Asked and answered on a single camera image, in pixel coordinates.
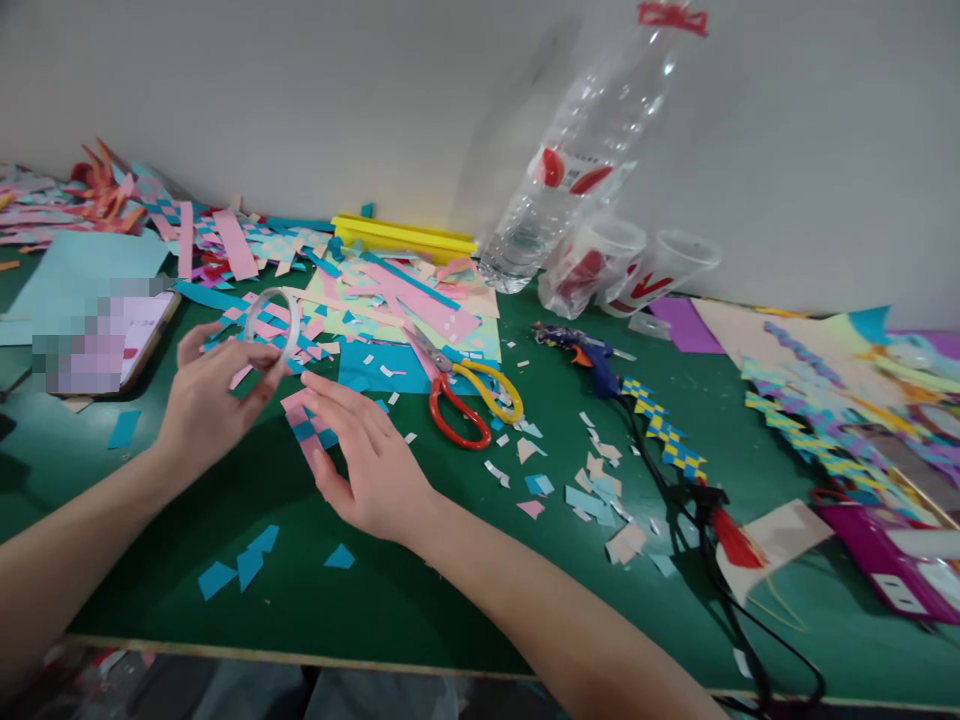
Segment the scissors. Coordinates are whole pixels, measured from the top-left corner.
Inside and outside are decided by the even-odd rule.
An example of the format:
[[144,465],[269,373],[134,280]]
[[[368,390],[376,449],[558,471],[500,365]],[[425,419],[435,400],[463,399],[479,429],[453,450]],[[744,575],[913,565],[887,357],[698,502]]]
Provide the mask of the scissors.
[[[503,373],[494,370],[491,367],[487,367],[486,365],[481,365],[480,363],[475,363],[472,360],[467,360],[466,358],[461,360],[459,363],[453,362],[450,360],[450,358],[440,352],[437,349],[437,346],[430,342],[427,339],[427,336],[423,334],[423,331],[415,325],[413,327],[413,331],[408,329],[405,329],[404,331],[407,333],[407,337],[410,338],[410,342],[418,347],[428,358],[430,358],[440,371],[440,374],[434,378],[433,387],[430,391],[430,415],[433,417],[433,421],[437,424],[437,427],[440,428],[440,431],[454,444],[459,445],[465,450],[483,450],[490,445],[490,440],[493,436],[490,434],[490,428],[483,420],[480,419],[480,416],[467,407],[467,405],[457,397],[456,393],[453,392],[453,388],[450,387],[450,373],[462,375],[469,380],[480,392],[480,397],[483,398],[483,401],[487,404],[487,407],[490,408],[491,412],[493,412],[494,415],[503,420],[505,423],[514,425],[520,422],[520,419],[523,417],[523,401],[520,399],[520,393],[517,392],[517,389],[513,386],[513,383],[507,380]],[[490,394],[490,391],[483,384],[480,378],[476,376],[476,373],[489,375],[503,385],[504,389],[507,391],[507,394],[510,396],[510,399],[513,401],[512,414],[508,415],[503,408],[494,402],[493,395]],[[443,418],[440,415],[441,390],[443,390],[443,394],[447,396],[447,399],[453,403],[454,407],[466,415],[470,422],[472,422],[477,429],[480,430],[482,437],[479,440],[466,440],[460,437],[450,429],[449,425],[443,421]]]

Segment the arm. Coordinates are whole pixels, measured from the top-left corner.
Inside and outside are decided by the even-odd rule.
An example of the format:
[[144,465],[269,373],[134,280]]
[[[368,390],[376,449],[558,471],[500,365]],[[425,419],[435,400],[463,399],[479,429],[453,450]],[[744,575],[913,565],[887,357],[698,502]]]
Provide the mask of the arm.
[[312,373],[307,406],[330,423],[350,469],[317,454],[317,486],[347,522],[399,542],[477,605],[575,718],[723,718],[674,660],[576,580],[430,487],[369,399]]
[[[153,447],[0,545],[0,688],[24,677],[147,523],[243,437],[273,396],[279,351],[227,342],[201,357],[218,329],[201,325],[180,343]],[[274,367],[235,398],[230,379],[248,362]]]

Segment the red scissor handle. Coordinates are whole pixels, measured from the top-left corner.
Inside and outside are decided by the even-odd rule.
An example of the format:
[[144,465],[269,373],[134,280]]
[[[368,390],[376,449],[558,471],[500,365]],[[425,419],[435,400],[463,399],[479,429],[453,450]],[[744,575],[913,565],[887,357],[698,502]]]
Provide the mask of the red scissor handle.
[[[453,403],[453,406],[466,415],[470,422],[476,425],[477,429],[480,430],[482,437],[479,440],[463,439],[453,430],[451,430],[450,426],[444,422],[443,417],[440,415],[441,389],[443,390],[443,394],[447,396],[447,399]],[[440,428],[440,432],[442,432],[453,443],[459,445],[464,450],[483,450],[484,448],[489,447],[490,440],[493,438],[493,436],[490,434],[490,428],[487,427],[487,424],[480,419],[479,415],[467,407],[463,400],[456,396],[456,394],[453,392],[453,388],[450,387],[450,377],[447,375],[447,373],[440,373],[439,377],[436,377],[433,380],[433,388],[430,390],[430,415],[433,417],[433,421],[437,424],[437,427]]]

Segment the person's left hand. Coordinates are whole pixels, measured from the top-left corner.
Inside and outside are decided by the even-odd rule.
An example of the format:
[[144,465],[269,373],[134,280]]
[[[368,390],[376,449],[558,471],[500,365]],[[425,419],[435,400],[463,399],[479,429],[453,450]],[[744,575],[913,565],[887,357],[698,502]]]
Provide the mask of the person's left hand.
[[[154,444],[158,454],[176,458],[189,484],[217,462],[253,427],[288,372],[271,345],[233,338],[201,354],[220,323],[198,325],[177,346],[177,367],[167,412]],[[230,394],[230,381],[246,365],[264,371],[244,398]]]

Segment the plastic cup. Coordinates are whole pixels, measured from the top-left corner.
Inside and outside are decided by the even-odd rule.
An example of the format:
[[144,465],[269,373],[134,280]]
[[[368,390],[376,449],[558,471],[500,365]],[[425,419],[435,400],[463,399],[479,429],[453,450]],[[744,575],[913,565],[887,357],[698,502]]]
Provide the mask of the plastic cup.
[[573,320],[594,293],[616,282],[646,246],[647,234],[612,215],[587,217],[540,276],[538,296],[547,309]]
[[659,297],[720,264],[717,245],[680,230],[661,230],[627,271],[625,283],[607,294],[601,309],[614,317],[633,315]]

